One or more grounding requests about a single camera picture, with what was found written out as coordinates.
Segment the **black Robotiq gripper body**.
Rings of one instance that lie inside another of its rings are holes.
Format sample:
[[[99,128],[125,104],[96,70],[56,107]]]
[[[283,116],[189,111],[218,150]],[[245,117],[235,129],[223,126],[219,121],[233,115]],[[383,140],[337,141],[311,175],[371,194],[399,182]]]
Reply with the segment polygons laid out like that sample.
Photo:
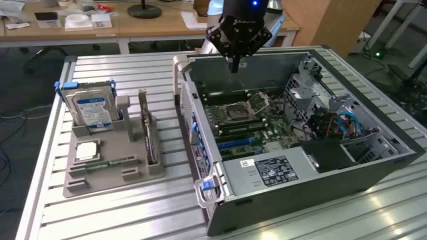
[[[219,22],[225,34],[219,51],[229,58],[251,56],[270,40],[265,15],[267,0],[226,0]]]

